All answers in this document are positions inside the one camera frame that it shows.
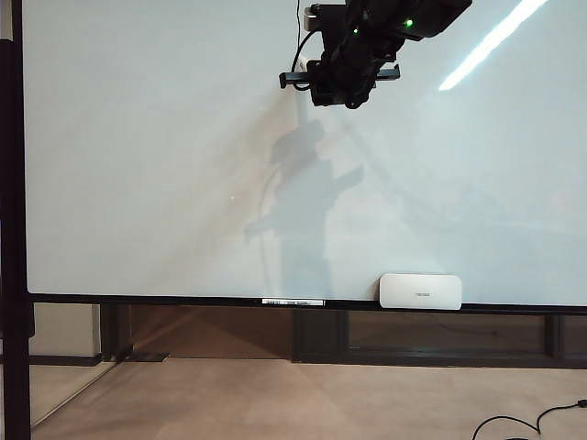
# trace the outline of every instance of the beige carpet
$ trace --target beige carpet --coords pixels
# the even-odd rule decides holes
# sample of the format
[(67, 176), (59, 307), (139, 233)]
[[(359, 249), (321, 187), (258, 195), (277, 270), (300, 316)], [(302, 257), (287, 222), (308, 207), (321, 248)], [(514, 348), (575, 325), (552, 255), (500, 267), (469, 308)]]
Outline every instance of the beige carpet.
[[(123, 364), (42, 423), (35, 440), (470, 439), (497, 413), (533, 421), (587, 398), (582, 370), (396, 368), (284, 360)], [(587, 410), (551, 414), (545, 440), (583, 439)], [(537, 438), (490, 425), (479, 437)]]
[[(95, 367), (32, 365), (30, 367), (31, 422), (37, 423), (42, 420), (113, 366), (114, 364), (110, 362), (103, 362)], [(4, 422), (3, 406), (4, 400), (0, 399), (0, 421), (2, 423)]]

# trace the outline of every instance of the black metal frame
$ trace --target black metal frame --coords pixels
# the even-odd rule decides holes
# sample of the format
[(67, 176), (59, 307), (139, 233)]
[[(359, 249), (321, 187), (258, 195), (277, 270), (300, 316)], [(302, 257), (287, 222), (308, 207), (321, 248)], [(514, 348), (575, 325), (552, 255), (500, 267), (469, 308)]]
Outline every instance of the black metal frame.
[[(280, 307), (259, 299), (133, 297), (30, 293), (27, 286), (25, 230), (25, 139), (23, 95), (22, 0), (12, 0), (13, 42), (2, 42), (2, 76), (6, 88), (2, 116), (2, 293), (4, 325), (5, 433), (10, 440), (30, 438), (28, 337), (32, 303), (199, 304), (218, 306)], [(321, 310), (383, 310), (376, 302), (326, 301)], [(467, 314), (587, 314), (587, 307), (548, 307), (465, 304)]]
[[(546, 315), (544, 353), (484, 353), (391, 351), (352, 349), (349, 344), (349, 312), (295, 311), (293, 360), (316, 364), (395, 365), (406, 367), (494, 367), (517, 369), (587, 369), (584, 356), (569, 355), (564, 348), (563, 315)], [(320, 334), (319, 338), (310, 337)]]

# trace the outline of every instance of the whiteboard frame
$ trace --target whiteboard frame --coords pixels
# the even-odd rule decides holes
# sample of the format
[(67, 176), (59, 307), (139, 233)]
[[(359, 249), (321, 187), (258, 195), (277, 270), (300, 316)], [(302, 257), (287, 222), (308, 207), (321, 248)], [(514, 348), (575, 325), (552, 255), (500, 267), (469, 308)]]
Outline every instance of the whiteboard frame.
[(18, 258), (19, 276), (23, 279), (25, 294), (33, 303), (93, 303), (93, 304), (157, 304), (157, 305), (203, 305), (233, 307), (295, 308), (301, 310), (339, 310), (339, 311), (392, 311), (449, 314), (534, 314), (534, 315), (587, 315), (587, 306), (564, 305), (511, 305), (464, 303), (459, 311), (383, 309), (377, 301), (324, 300), (324, 306), (273, 305), (263, 304), (261, 298), (228, 297), (177, 297), (177, 296), (121, 296), (101, 294), (70, 293), (32, 293), (28, 290), (27, 273), (27, 236), (26, 236), (26, 195), (25, 195), (25, 127), (24, 127), (24, 67), (23, 67), (23, 17), (22, 0), (12, 0), (13, 41), (16, 50), (17, 101), (15, 120), (17, 131), (17, 160), (14, 164), (15, 179), (11, 180), (13, 188), (6, 189), (16, 195), (16, 209), (19, 225), (14, 239), (22, 249), (22, 258)]

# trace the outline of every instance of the black cable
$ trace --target black cable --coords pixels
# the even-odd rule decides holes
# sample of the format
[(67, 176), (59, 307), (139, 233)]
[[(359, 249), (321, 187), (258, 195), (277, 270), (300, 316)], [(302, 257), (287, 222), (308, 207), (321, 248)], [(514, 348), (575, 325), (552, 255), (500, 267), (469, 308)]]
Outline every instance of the black cable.
[(492, 422), (493, 420), (499, 420), (499, 419), (512, 420), (512, 421), (518, 422), (520, 424), (525, 424), (526, 426), (528, 426), (529, 428), (532, 428), (534, 431), (536, 431), (537, 433), (540, 434), (538, 429), (534, 425), (532, 425), (528, 422), (524, 422), (523, 420), (516, 419), (515, 417), (510, 417), (509, 415), (496, 415), (495, 417), (491, 417), (491, 418), (483, 421), (479, 426), (477, 426), (477, 429), (475, 430), (475, 433), (473, 434), (472, 440), (475, 440), (477, 438), (477, 434), (479, 433), (479, 431), (481, 431), (481, 428), (483, 428), (486, 424), (488, 424), (489, 422)]
[[(308, 33), (308, 35), (306, 35), (305, 38), (302, 40), (302, 44), (300, 44), (300, 46), (297, 48), (297, 52), (295, 53), (295, 57), (293, 57), (292, 72), (295, 72), (295, 64), (297, 64), (297, 61), (300, 58), (300, 52), (304, 48), (305, 43), (307, 43), (307, 41), (310, 39), (310, 37), (312, 37), (319, 30), (320, 30), (319, 28), (316, 28), (316, 29), (310, 31)], [(293, 87), (295, 88), (295, 90), (299, 90), (299, 91), (308, 90), (310, 88), (309, 85), (307, 85), (305, 87), (300, 87), (297, 84), (294, 84)]]
[(477, 434), (481, 431), (481, 429), (486, 424), (488, 424), (489, 422), (492, 422), (493, 420), (499, 420), (499, 419), (512, 420), (514, 422), (518, 422), (520, 424), (524, 424), (527, 427), (532, 428), (534, 431), (536, 431), (538, 433), (538, 435), (541, 435), (542, 432), (540, 431), (540, 420), (542, 419), (542, 417), (544, 417), (548, 413), (552, 413), (553, 411), (569, 410), (571, 408), (587, 408), (587, 400), (578, 401), (574, 405), (569, 405), (569, 406), (555, 406), (553, 408), (548, 408), (547, 410), (545, 410), (543, 413), (541, 413), (538, 416), (538, 418), (536, 419), (536, 426), (534, 426), (533, 424), (530, 424), (528, 422), (525, 422), (525, 421), (523, 421), (521, 419), (516, 419), (515, 417), (510, 417), (509, 415), (496, 415), (495, 417), (491, 417), (491, 418), (489, 418), (487, 420), (484, 420), (483, 422), (481, 422), (481, 424), (479, 426), (477, 426), (477, 429), (475, 429), (475, 432), (473, 433), (472, 440), (475, 440), (477, 438)]
[(571, 408), (579, 408), (579, 404), (578, 403), (575, 403), (574, 405), (569, 405), (569, 406), (555, 406), (554, 408), (549, 408), (546, 411), (544, 411), (543, 413), (541, 413), (538, 416), (538, 418), (536, 419), (536, 428), (538, 430), (538, 433), (539, 434), (542, 434), (542, 432), (540, 431), (540, 420), (542, 419), (542, 417), (544, 417), (548, 413), (552, 413), (553, 411), (569, 410)]
[(297, 0), (297, 48), (300, 47), (300, 37), (302, 37), (302, 24), (300, 23), (300, 0)]

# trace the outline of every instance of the stand leg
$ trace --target stand leg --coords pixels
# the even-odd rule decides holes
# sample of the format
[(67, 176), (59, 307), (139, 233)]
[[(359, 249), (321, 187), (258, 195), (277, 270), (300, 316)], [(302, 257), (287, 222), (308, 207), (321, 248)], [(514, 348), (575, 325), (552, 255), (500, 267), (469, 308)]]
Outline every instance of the stand leg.
[(30, 440), (28, 338), (32, 325), (25, 260), (22, 2), (13, 0), (14, 42), (0, 40), (1, 313), (7, 440)]

